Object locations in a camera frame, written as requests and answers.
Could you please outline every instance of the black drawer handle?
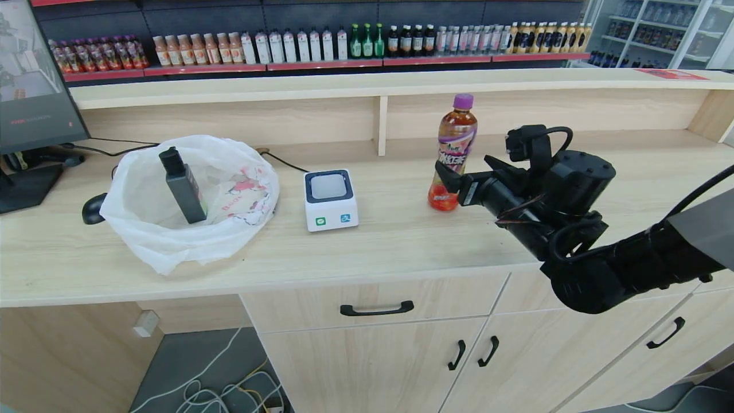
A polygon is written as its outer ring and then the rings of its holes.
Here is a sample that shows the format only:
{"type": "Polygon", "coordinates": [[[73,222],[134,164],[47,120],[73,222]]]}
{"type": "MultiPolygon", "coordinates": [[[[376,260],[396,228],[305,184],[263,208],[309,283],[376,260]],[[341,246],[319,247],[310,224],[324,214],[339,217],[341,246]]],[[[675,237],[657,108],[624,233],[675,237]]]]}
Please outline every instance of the black drawer handle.
{"type": "Polygon", "coordinates": [[[675,320],[673,320],[673,323],[675,323],[675,331],[673,331],[673,332],[672,332],[672,333],[671,333],[671,334],[670,334],[670,335],[668,336],[668,338],[666,338],[665,340],[663,340],[663,341],[661,341],[661,342],[659,342],[659,343],[658,343],[658,342],[654,342],[654,341],[651,341],[651,342],[649,342],[649,343],[647,344],[647,348],[658,348],[658,347],[660,347],[661,345],[663,345],[663,344],[667,343],[667,342],[668,342],[668,340],[670,340],[671,338],[673,338],[673,336],[675,336],[676,334],[678,334],[678,332],[679,332],[679,331],[680,331],[680,330],[681,330],[681,329],[683,328],[683,326],[684,326],[684,325],[686,324],[686,321],[685,321],[685,320],[683,319],[683,317],[678,317],[678,318],[676,318],[675,320]]]}
{"type": "Polygon", "coordinates": [[[464,356],[464,351],[466,351],[466,343],[464,343],[464,340],[459,340],[459,355],[457,356],[457,360],[453,363],[448,363],[448,369],[450,371],[454,371],[459,367],[459,362],[461,361],[461,358],[464,356]]]}
{"type": "Polygon", "coordinates": [[[347,317],[363,317],[365,315],[388,315],[388,314],[402,314],[404,312],[408,312],[412,309],[414,309],[415,306],[413,305],[412,300],[403,301],[400,303],[399,309],[394,310],[386,310],[386,311],[371,311],[371,312],[356,312],[355,308],[353,306],[344,304],[339,307],[339,312],[341,315],[346,315],[347,317]]]}
{"type": "Polygon", "coordinates": [[[492,356],[495,355],[495,351],[497,351],[497,347],[500,346],[500,339],[497,338],[497,336],[491,336],[490,341],[492,342],[492,350],[490,351],[490,355],[487,356],[486,359],[484,360],[479,359],[477,364],[479,364],[480,367],[484,367],[490,362],[490,360],[492,359],[492,356]]]}

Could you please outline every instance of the drawer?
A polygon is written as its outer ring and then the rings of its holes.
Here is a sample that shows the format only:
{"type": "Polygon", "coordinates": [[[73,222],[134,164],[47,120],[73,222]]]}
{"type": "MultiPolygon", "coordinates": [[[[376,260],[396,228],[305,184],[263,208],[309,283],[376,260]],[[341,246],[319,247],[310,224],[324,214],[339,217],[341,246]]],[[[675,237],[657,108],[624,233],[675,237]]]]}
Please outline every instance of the drawer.
{"type": "Polygon", "coordinates": [[[411,281],[241,296],[260,333],[488,315],[507,272],[473,267],[414,275],[411,281]],[[446,273],[452,276],[436,278],[446,273]]]}
{"type": "MultiPolygon", "coordinates": [[[[638,294],[631,300],[664,297],[668,295],[685,295],[698,286],[698,281],[685,284],[673,284],[667,290],[650,290],[638,294]]],[[[566,306],[556,297],[551,287],[551,280],[540,272],[539,265],[522,267],[510,273],[507,285],[502,291],[494,314],[504,312],[522,312],[542,309],[562,309],[566,306]]]]}

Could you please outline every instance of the robotic arm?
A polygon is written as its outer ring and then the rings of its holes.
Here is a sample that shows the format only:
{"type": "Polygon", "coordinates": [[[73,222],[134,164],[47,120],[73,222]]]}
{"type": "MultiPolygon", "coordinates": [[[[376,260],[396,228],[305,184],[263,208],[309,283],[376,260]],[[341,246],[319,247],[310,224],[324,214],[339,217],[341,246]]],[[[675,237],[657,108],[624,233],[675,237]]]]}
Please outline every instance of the robotic arm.
{"type": "Polygon", "coordinates": [[[488,172],[459,175],[438,161],[435,167],[447,191],[458,193],[460,205],[487,208],[497,217],[497,226],[543,262],[540,270],[556,296],[576,311],[599,314],[653,288],[693,279],[708,282],[711,273],[734,267],[734,189],[682,212],[732,175],[734,165],[692,192],[659,223],[590,249],[608,226],[589,209],[616,171],[600,157],[568,150],[572,138],[564,126],[527,125],[509,131],[505,144],[510,160],[529,160],[528,170],[489,155],[484,157],[493,169],[488,172]],[[553,132],[567,135],[555,155],[548,136],[553,132]]]}

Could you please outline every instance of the purple bottle cap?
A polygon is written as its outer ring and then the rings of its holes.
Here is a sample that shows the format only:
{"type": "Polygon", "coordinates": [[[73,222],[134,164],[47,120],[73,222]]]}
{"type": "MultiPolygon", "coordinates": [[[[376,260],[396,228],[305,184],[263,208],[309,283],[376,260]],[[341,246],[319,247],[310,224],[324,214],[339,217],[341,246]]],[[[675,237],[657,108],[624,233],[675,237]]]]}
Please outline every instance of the purple bottle cap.
{"type": "Polygon", "coordinates": [[[459,93],[454,96],[454,107],[456,109],[469,110],[474,106],[474,95],[469,93],[459,93]]]}

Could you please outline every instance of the cabinet door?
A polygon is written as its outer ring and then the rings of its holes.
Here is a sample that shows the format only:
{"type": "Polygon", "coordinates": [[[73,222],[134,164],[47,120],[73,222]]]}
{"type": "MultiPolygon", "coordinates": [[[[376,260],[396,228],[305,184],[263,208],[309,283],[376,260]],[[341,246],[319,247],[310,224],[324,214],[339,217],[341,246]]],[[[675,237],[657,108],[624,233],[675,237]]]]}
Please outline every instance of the cabinet door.
{"type": "Polygon", "coordinates": [[[683,297],[629,301],[600,315],[554,309],[490,316],[441,413],[548,413],[683,297]],[[492,337],[496,352],[480,367],[492,337]]]}
{"type": "Polygon", "coordinates": [[[577,413],[651,398],[733,342],[734,291],[694,294],[559,411],[577,413]],[[670,337],[679,317],[683,327],[660,347],[648,348],[649,342],[670,337]]]}
{"type": "Polygon", "coordinates": [[[486,317],[262,334],[298,413],[438,412],[486,317]],[[466,352],[456,370],[448,363],[466,352]]]}

